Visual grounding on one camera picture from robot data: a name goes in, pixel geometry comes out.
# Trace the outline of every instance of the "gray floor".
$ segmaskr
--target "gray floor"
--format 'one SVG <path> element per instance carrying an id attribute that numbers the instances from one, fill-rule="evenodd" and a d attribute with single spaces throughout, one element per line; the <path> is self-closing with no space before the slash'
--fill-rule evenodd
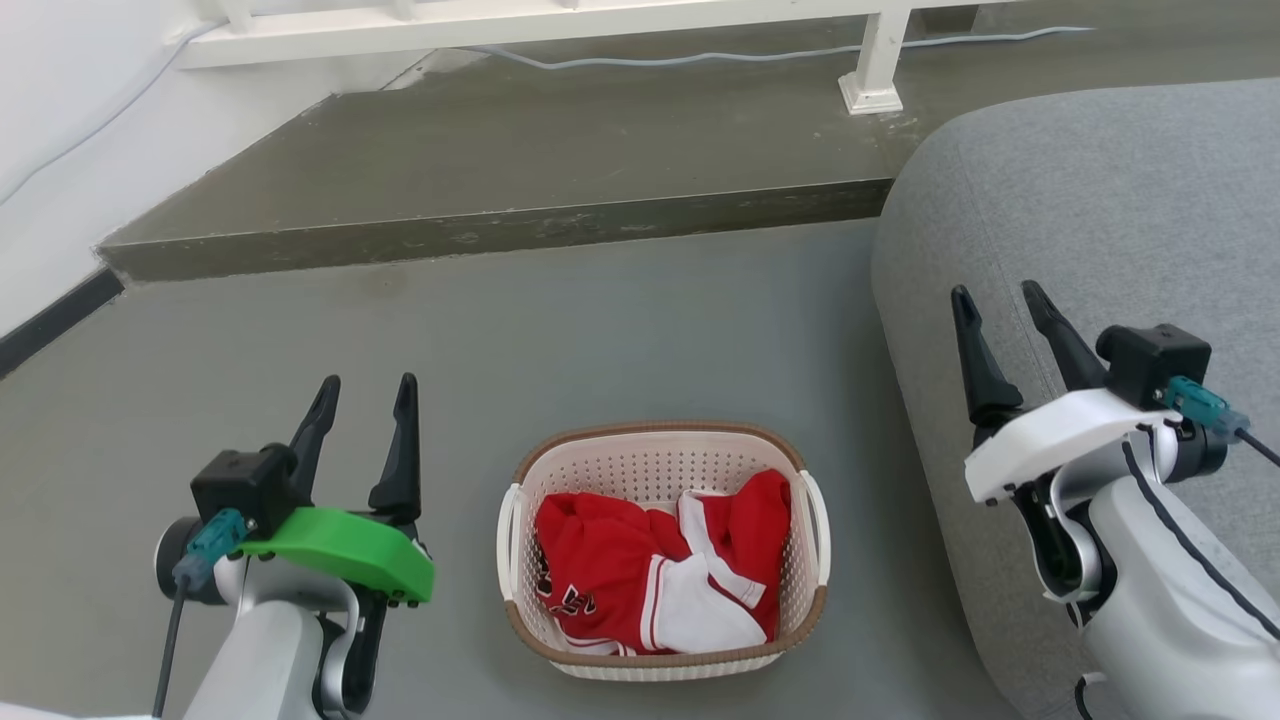
<path id="1" fill-rule="evenodd" d="M 218 254 L 206 252 L 221 242 L 221 256 L 244 258 L 252 252 L 241 242 L 246 233 L 262 241 L 262 269 L 279 268 L 285 255 L 312 266 L 471 252 L 507 224 L 460 224 L 443 234 L 457 241 L 443 251 L 406 249 L 413 242 L 394 232 L 401 225 L 379 228 L 387 231 L 381 245 L 367 232 L 339 233 L 342 242 L 366 243 L 356 260 L 315 241 L 334 236 L 319 228 L 573 208 L 538 215 L 562 231 L 584 219 L 603 223 L 582 205 L 891 178 L 943 122 L 997 102 L 1280 76 L 1280 3 L 1272 0 L 1030 0 L 983 6 L 975 32 L 1047 26 L 1097 29 L 905 50 L 896 78 L 905 111 L 860 118 L 845 113 L 836 87 L 855 65 L 851 55 L 557 72 L 489 58 L 406 90 L 334 99 L 159 205 L 104 250 L 116 266 L 155 279 L 247 272 L 219 269 Z M 856 44 L 861 28 L 861 18 L 842 18 L 511 47 L 543 60 L 765 54 Z M 664 214 L 650 215 L 617 223 L 613 236 L 637 224 L 650 236 L 687 232 L 663 232 Z M 449 224 L 424 227 L 440 223 Z M 315 232 L 288 234 L 300 228 Z M 275 245 L 291 237 L 297 242 Z M 157 247 L 178 240 L 188 242 Z M 332 258 L 307 256 L 315 252 Z M 142 254 L 152 263 L 137 260 Z M 196 259 L 215 268 L 178 266 Z"/>
<path id="2" fill-rule="evenodd" d="M 148 707 L 168 605 L 151 555 L 224 447 L 287 439 L 343 377 L 315 500 L 360 507 L 399 374 L 422 386 L 430 606 L 398 610 L 370 719 L 1005 719 L 970 644 L 868 279 L 874 222 L 132 287 L 0 382 L 0 698 Z M 498 503 L 556 432 L 723 418 L 790 438 L 826 493 L 815 634 L 687 684 L 564 676 L 508 626 Z M 227 609 L 183 624 L 170 715 Z"/>

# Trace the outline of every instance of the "brown basket rim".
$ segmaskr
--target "brown basket rim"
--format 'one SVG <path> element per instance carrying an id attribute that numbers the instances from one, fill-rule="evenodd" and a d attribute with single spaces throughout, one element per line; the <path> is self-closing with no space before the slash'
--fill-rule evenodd
<path id="1" fill-rule="evenodd" d="M 762 428 L 759 425 L 749 425 L 745 423 L 724 423 L 714 420 L 695 420 L 695 421 L 650 421 L 650 423 L 622 423 L 616 425 L 602 425 L 596 428 L 585 428 L 581 430 L 570 430 L 567 433 L 557 434 L 530 452 L 525 460 L 516 469 L 516 484 L 522 484 L 525 482 L 525 475 L 529 474 L 530 468 L 539 457 L 545 455 L 553 447 L 566 445 L 570 442 L 580 439 L 591 439 L 598 437 L 611 437 L 620 434 L 636 434 L 636 433 L 659 433 L 659 432 L 712 432 L 712 433 L 739 433 L 755 436 L 765 442 L 772 443 L 791 461 L 795 470 L 803 471 L 804 459 L 790 442 L 780 437 L 777 433 Z M 754 660 L 758 657 L 765 657 L 771 655 L 781 655 L 809 637 L 813 633 L 814 626 L 818 624 L 818 619 L 822 616 L 823 606 L 827 603 L 827 585 L 818 585 L 813 593 L 813 602 L 809 605 L 809 614 L 805 619 L 796 626 L 795 630 L 774 639 L 771 643 L 758 644 L 754 647 L 744 647 L 741 650 L 728 650 L 722 652 L 699 652 L 692 655 L 646 655 L 640 657 L 620 657 L 620 656 L 598 656 L 598 655 L 581 655 L 576 652 L 566 652 L 562 650 L 556 650 L 543 641 L 538 639 L 532 632 L 525 625 L 524 618 L 520 616 L 520 609 L 516 606 L 513 600 L 506 601 L 507 606 L 507 619 L 511 621 L 512 629 L 530 650 L 538 655 L 545 657 L 547 660 L 556 662 L 557 665 L 575 665 L 575 666 L 589 666 L 589 667 L 617 667 L 617 669 L 657 669 L 657 667 L 696 667 L 701 665 L 719 665 L 723 662 L 739 662 L 744 660 Z"/>

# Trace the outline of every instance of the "teal connector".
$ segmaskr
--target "teal connector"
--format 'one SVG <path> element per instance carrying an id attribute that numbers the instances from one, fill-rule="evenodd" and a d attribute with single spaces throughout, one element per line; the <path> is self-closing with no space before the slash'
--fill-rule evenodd
<path id="1" fill-rule="evenodd" d="M 214 565 L 225 555 L 239 547 L 248 537 L 250 529 L 244 518 L 237 510 L 224 509 L 214 515 L 189 543 L 187 555 L 173 569 L 173 579 L 182 584 L 187 580 L 188 589 L 200 589 L 214 574 Z"/>
<path id="2" fill-rule="evenodd" d="M 1157 400 L 1169 409 L 1181 413 L 1184 418 L 1204 425 L 1213 434 L 1226 438 L 1229 443 L 1240 442 L 1236 430 L 1249 429 L 1247 415 L 1231 410 L 1226 400 L 1190 378 L 1178 375 L 1169 380 L 1169 388 Z"/>

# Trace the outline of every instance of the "white wall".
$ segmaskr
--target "white wall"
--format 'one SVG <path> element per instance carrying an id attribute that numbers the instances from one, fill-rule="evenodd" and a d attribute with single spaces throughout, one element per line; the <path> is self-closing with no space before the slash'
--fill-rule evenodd
<path id="1" fill-rule="evenodd" d="M 200 23 L 192 0 L 0 0 L 0 187 L 116 106 Z M 380 87 L 419 56 L 169 70 L 0 206 L 0 337 L 91 275 L 111 231 L 329 94 Z"/>

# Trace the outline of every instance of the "folded garment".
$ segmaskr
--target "folded garment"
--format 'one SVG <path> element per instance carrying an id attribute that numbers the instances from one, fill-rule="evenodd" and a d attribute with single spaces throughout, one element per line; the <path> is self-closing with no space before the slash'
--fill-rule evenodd
<path id="1" fill-rule="evenodd" d="M 774 638 L 787 479 L 765 470 L 733 496 L 686 492 L 677 515 L 593 493 L 543 501 L 536 592 L 575 651 L 714 652 Z"/>

